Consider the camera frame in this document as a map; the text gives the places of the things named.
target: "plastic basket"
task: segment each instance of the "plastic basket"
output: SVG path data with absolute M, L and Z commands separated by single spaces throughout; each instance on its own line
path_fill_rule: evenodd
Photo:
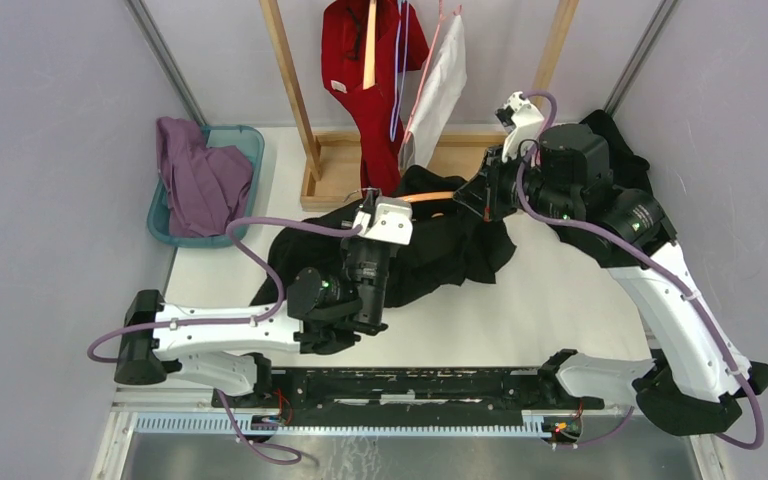
M 248 203 L 245 216 L 250 217 L 254 209 L 257 197 L 257 183 L 260 178 L 261 164 L 263 162 L 263 135 L 257 130 L 244 125 L 228 125 L 202 127 L 201 131 L 207 140 L 208 147 L 237 147 L 252 163 L 252 184 L 249 189 Z M 221 248 L 231 245 L 231 239 L 227 235 L 215 235 L 213 237 L 184 238 L 169 234 L 169 206 L 166 203 L 166 187 L 163 181 L 158 180 L 148 211 L 148 231 L 154 238 L 175 247 L 183 248 Z M 248 231 L 248 225 L 238 228 L 235 232 L 238 238 L 243 238 Z

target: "white wall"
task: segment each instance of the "white wall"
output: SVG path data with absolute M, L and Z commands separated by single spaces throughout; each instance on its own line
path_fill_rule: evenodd
M 113 382 L 84 352 L 163 285 L 153 120 L 183 114 L 124 2 L 0 0 L 0 479 L 88 477 Z
M 768 362 L 768 2 L 682 2 L 618 123 L 652 162 L 655 193 L 720 323 Z M 768 392 L 761 404 L 767 443 L 728 448 L 734 478 L 768 479 Z M 744 439 L 749 417 L 734 429 Z
M 311 123 L 353 125 L 322 86 L 322 12 L 330 3 L 279 1 Z M 438 2 L 411 3 L 430 44 Z M 496 124 L 493 113 L 511 92 L 530 88 L 557 3 L 463 0 L 469 80 L 450 123 Z M 146 4 L 210 122 L 293 124 L 259 2 L 146 0 Z M 457 2 L 446 4 L 450 11 Z M 658 0 L 580 2 L 550 87 L 561 103 L 561 119 L 577 121 L 604 106 L 657 4 Z M 419 76 L 408 75 L 406 105 L 413 105 Z

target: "purple towel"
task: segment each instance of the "purple towel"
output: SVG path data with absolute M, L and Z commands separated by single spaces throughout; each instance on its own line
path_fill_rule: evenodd
M 169 234 L 224 235 L 246 211 L 254 168 L 237 147 L 208 148 L 190 120 L 157 119 L 157 168 L 166 187 Z

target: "wooden rack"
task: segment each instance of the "wooden rack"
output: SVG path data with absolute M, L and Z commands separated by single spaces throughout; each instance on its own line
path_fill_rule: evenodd
M 532 88 L 549 87 L 577 6 L 578 0 L 558 0 Z M 260 7 L 307 157 L 300 196 L 302 209 L 333 210 L 347 203 L 347 195 L 360 187 L 360 134 L 311 130 L 278 0 L 260 0 Z M 478 171 L 484 150 L 504 141 L 505 134 L 500 132 L 444 133 L 428 168 L 438 175 L 469 179 Z

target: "red cloth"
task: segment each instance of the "red cloth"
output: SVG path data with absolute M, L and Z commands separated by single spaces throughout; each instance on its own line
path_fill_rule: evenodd
M 404 127 L 397 119 L 395 140 L 390 141 L 390 116 L 396 98 L 396 32 L 400 15 L 396 0 L 379 0 L 376 20 L 375 86 L 363 90 L 366 21 L 369 0 L 336 0 L 325 9 L 322 27 L 322 82 L 351 114 L 360 131 L 361 187 L 380 188 L 385 195 L 399 184 L 399 149 Z M 409 7 L 410 26 L 402 25 L 399 54 L 408 42 L 408 70 L 419 70 L 428 58 L 428 42 L 416 11 Z

